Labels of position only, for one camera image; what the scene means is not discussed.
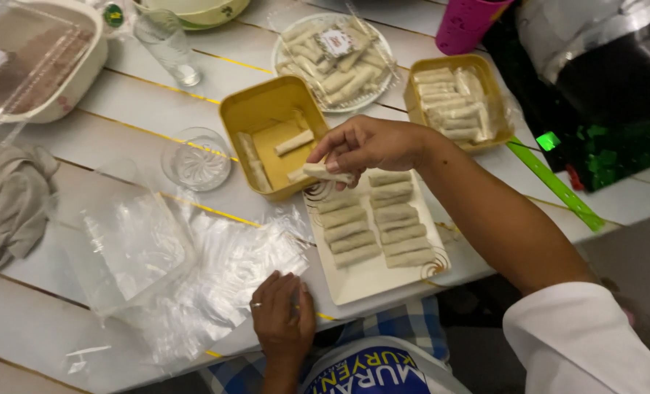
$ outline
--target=table surface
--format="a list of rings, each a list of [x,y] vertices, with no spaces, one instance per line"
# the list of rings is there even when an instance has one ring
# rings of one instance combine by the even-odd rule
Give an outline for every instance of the table surface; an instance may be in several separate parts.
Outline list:
[[[363,113],[384,119],[407,121],[402,91],[409,67],[418,59],[443,56],[434,45],[434,34],[444,13],[444,0],[359,1],[361,16],[369,20],[390,42],[398,59],[402,82],[391,88]],[[337,0],[311,0],[312,13],[337,10]],[[200,85],[182,90],[135,40],[109,42],[109,60],[97,81],[77,108],[60,121],[28,125],[20,141],[47,148],[61,162],[55,175],[60,190],[72,187],[75,178],[117,158],[130,157],[142,170],[154,175],[160,190],[175,193],[174,185],[160,169],[160,152],[166,136],[191,126],[216,130],[225,136],[218,104],[235,91],[272,78],[270,53],[277,34],[269,29],[268,14],[275,1],[258,0],[235,21],[208,31],[191,32],[190,47],[202,69]],[[483,50],[475,51],[491,62]],[[501,77],[495,76],[506,91]],[[335,126],[348,116],[327,116]],[[526,124],[517,125],[517,137],[544,161]],[[529,197],[546,212],[574,243],[595,236],[539,178],[531,173],[507,147],[474,154],[490,173]],[[558,177],[568,183],[565,173]],[[425,184],[421,187],[435,221],[449,218]],[[242,172],[233,168],[219,192],[205,193],[201,204],[212,210],[257,220],[269,203],[251,192]],[[650,170],[587,195],[577,193],[598,216],[607,221],[601,232],[633,224],[650,217]],[[290,202],[304,210],[303,200]],[[442,286],[458,285],[493,271],[463,240],[447,245],[453,264],[450,273],[437,277]],[[304,274],[316,295],[317,310],[336,320],[320,318],[320,328],[339,324],[385,309],[408,297],[439,291],[439,286],[417,282],[344,306],[332,303],[316,250],[309,250],[312,266]],[[23,260],[0,273],[0,362],[42,374],[61,383],[93,393],[107,393],[166,377],[164,371],[139,360],[136,337],[119,327],[100,327],[85,305],[86,299],[70,273],[67,256],[48,231],[38,247]],[[213,354],[238,354],[258,345],[251,319],[217,343]],[[69,373],[65,355],[96,345],[112,346],[114,359],[104,351],[86,355],[86,365]],[[193,367],[215,360],[206,354]]]

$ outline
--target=magenta cup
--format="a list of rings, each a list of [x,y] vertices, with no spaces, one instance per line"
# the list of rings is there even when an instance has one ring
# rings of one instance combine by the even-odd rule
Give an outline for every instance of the magenta cup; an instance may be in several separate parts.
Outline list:
[[[450,0],[437,31],[437,48],[446,55],[469,53],[513,0]]]

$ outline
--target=fingernail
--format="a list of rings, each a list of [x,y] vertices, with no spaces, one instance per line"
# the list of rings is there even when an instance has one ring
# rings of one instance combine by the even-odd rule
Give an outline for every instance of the fingernail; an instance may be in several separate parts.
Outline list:
[[[330,174],[334,174],[339,171],[339,163],[337,161],[333,161],[332,163],[327,163],[327,165],[325,165],[325,168],[327,168],[327,171]]]

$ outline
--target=white plate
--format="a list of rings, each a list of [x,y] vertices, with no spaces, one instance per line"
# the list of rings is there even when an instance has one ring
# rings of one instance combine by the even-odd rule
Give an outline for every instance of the white plate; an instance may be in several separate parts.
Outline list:
[[[317,203],[343,196],[345,193],[353,193],[359,196],[361,206],[364,207],[368,215],[369,228],[376,234],[376,240],[380,246],[381,239],[378,227],[373,221],[373,209],[369,202],[371,186],[368,180],[370,175],[380,172],[382,171],[376,169],[367,170],[361,175],[359,185],[353,190],[347,189],[344,192],[337,192],[335,191],[334,182],[327,182],[313,185],[303,191],[303,199],[305,200],[305,205],[308,207],[308,216],[310,217],[310,223],[313,228],[315,243],[318,246],[318,253],[323,264],[323,271],[325,271],[325,278],[327,279],[330,295],[335,305],[361,300],[383,291],[427,279],[436,273],[443,275],[451,270],[449,257],[439,237],[434,220],[429,213],[414,173],[412,174],[412,200],[409,204],[417,209],[420,223],[427,227],[427,239],[434,248],[437,261],[424,264],[423,266],[390,269],[386,266],[386,258],[381,253],[365,262],[354,264],[343,269],[335,268],[332,252],[330,252],[330,248],[325,241],[324,229],[320,225],[319,213],[316,208]]]
[[[315,15],[310,15],[306,16],[303,19],[299,19],[298,21],[294,22],[290,26],[286,27],[284,31],[289,31],[293,29],[295,26],[305,23],[311,20],[322,20],[326,22],[338,22],[338,19],[340,18],[349,18],[349,15],[346,14],[341,14],[341,13],[319,13]],[[379,47],[379,49],[384,49],[386,53],[388,53],[389,58],[393,58],[393,51],[390,49],[390,45],[388,44],[388,41],[386,40],[386,37],[383,37],[383,34],[381,34],[378,29],[373,27],[370,23],[364,22],[366,25],[373,31],[378,34],[378,41],[375,44],[376,46]],[[274,49],[272,50],[272,71],[274,72],[274,75],[280,75],[279,72],[277,71],[277,64],[286,61],[285,55],[281,51],[281,47],[283,45],[283,40],[280,38],[277,40],[276,45],[274,45]],[[361,96],[349,100],[346,103],[341,103],[336,106],[330,106],[326,107],[322,103],[318,103],[318,107],[320,107],[320,110],[322,112],[329,112],[329,113],[345,113],[345,112],[355,112],[358,111],[359,109],[362,109],[366,107],[368,104],[371,104],[372,102],[376,101],[378,97],[381,97],[381,94],[385,93],[386,90],[390,87],[390,82],[393,80],[393,72],[391,71],[390,74],[381,82],[380,89],[377,93],[367,93],[367,94],[362,94]]]

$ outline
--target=checkered fabric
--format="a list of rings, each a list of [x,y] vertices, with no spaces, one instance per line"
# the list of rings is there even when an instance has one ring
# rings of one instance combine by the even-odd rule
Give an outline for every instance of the checkered fabric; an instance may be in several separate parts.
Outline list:
[[[439,323],[437,298],[429,296],[405,305],[384,310],[345,325],[342,335],[333,347],[316,349],[301,372],[302,379],[321,355],[334,347],[371,336],[395,336],[414,344],[444,362],[449,360],[449,349],[444,330]],[[201,371],[214,394],[259,394],[264,381],[266,358],[262,352],[243,354]]]

